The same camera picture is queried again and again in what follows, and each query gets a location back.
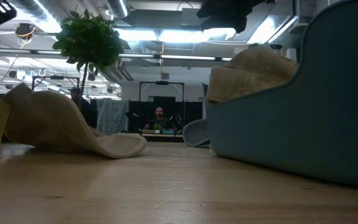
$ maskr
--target plant stem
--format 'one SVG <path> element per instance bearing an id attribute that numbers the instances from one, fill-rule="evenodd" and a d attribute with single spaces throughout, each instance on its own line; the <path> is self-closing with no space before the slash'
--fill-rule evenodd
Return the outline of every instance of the plant stem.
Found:
<path id="1" fill-rule="evenodd" d="M 82 94 L 84 93 L 84 87 L 85 87 L 85 81 L 86 81 L 86 75 L 88 73 L 88 62 L 85 63 L 85 69 L 84 69 L 84 76 L 82 78 L 82 84 L 81 84 L 81 92 L 80 92 L 80 100 L 78 100 L 78 107 L 80 107 L 80 102 L 82 99 Z"/>

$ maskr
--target potted plant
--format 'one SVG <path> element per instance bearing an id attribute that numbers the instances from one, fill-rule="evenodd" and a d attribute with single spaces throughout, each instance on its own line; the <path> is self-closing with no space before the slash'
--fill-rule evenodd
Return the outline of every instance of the potted plant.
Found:
<path id="1" fill-rule="evenodd" d="M 117 61 L 123 49 L 119 33 L 114 30 L 114 21 L 94 16 L 88 10 L 81 15 L 73 11 L 70 14 L 62 21 L 62 31 L 56 35 L 57 41 L 52 48 L 61 50 L 60 55 L 68 57 L 67 63 L 76 63 L 78 72 L 85 66 L 82 97 L 88 70 L 91 76 L 97 76 L 101 69 Z"/>

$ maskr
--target bald man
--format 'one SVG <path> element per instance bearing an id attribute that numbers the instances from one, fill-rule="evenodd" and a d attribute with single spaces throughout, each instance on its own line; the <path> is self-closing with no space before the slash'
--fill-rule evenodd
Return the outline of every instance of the bald man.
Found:
<path id="1" fill-rule="evenodd" d="M 169 122 L 168 118 L 164 118 L 164 110 L 161 107 L 155 109 L 155 118 L 147 123 L 144 129 L 151 129 L 151 130 L 161 130 L 161 129 L 170 129 L 167 126 Z"/>

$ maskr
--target gray curtain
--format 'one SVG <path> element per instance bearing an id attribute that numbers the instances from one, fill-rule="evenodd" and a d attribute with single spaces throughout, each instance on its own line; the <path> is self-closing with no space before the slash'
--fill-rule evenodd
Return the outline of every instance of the gray curtain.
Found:
<path id="1" fill-rule="evenodd" d="M 129 110 L 128 101 L 100 99 L 98 106 L 98 130 L 104 134 L 116 134 L 127 129 L 125 113 Z"/>

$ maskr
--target white wall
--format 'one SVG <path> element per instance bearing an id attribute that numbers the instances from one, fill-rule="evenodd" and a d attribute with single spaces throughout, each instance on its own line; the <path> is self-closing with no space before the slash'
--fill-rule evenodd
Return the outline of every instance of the white wall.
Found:
<path id="1" fill-rule="evenodd" d="M 123 83 L 122 100 L 139 100 L 139 82 Z M 156 85 L 150 84 L 141 94 L 140 100 L 147 101 L 150 96 L 174 96 L 177 102 L 182 101 L 182 95 L 173 85 Z M 203 98 L 203 88 L 201 84 L 185 84 L 185 101 L 198 102 L 199 98 Z"/>

